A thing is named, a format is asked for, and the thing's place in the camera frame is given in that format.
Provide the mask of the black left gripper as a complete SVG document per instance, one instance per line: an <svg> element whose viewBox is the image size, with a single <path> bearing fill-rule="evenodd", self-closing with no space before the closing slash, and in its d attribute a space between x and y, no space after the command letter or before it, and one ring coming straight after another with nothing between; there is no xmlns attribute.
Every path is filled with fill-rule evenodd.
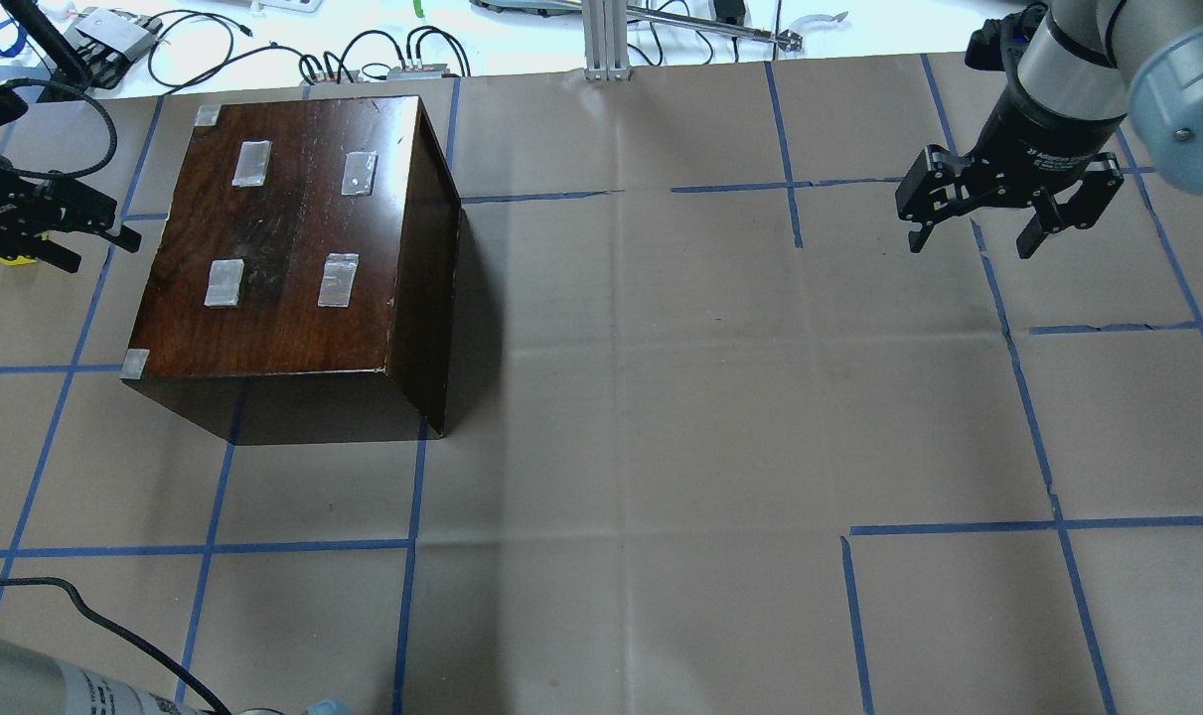
<svg viewBox="0 0 1203 715"><path fill-rule="evenodd" d="M79 254L47 240L48 232L87 232L129 253L141 249L138 231L114 229L115 199L75 178L38 183L11 173L0 155L0 254L52 264L67 273L81 268Z"/></svg>

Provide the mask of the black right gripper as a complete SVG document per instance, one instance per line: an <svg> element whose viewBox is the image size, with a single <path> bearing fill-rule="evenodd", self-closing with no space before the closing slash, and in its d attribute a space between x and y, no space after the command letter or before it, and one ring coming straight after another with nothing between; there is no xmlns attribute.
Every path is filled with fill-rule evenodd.
<svg viewBox="0 0 1203 715"><path fill-rule="evenodd" d="M1020 259L1032 258L1067 221L1096 221L1122 188L1122 172L1106 144L1121 117L1077 119L1059 114L1017 85L1006 87L977 144L956 155L929 144L895 194L897 215L909 220L907 247L918 254L936 221L977 208L1032 207L1015 240ZM1055 197L1069 189L1065 203Z"/></svg>

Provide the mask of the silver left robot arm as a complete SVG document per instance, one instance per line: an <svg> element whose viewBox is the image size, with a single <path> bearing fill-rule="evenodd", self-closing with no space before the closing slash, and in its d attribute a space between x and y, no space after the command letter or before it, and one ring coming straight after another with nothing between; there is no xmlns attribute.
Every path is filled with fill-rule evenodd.
<svg viewBox="0 0 1203 715"><path fill-rule="evenodd" d="M115 146L109 144L103 159L75 171L16 169L0 155L0 258L34 259L69 273L78 271L78 254L49 240L49 232L93 234L122 250L138 252L141 235L132 229L114 228L115 200L81 181L103 169L114 154ZM94 610L69 580L0 578L0 589L10 587L52 587L65 593L81 618L138 648L192 689L205 701L205 707L197 709L171 701L75 662L0 639L0 714L229 714L229 707L191 670L134 631Z"/></svg>

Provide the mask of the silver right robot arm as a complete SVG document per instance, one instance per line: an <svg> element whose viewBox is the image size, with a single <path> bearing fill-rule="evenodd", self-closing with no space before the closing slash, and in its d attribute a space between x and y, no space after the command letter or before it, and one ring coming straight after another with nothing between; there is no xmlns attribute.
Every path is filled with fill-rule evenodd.
<svg viewBox="0 0 1203 715"><path fill-rule="evenodd" d="M895 194L909 250L974 209L1032 209L1019 258L1098 221L1122 187L1107 142L1131 122L1156 172L1203 197L1203 1L1033 1L983 23L970 69L1005 89L966 154L929 144Z"/></svg>

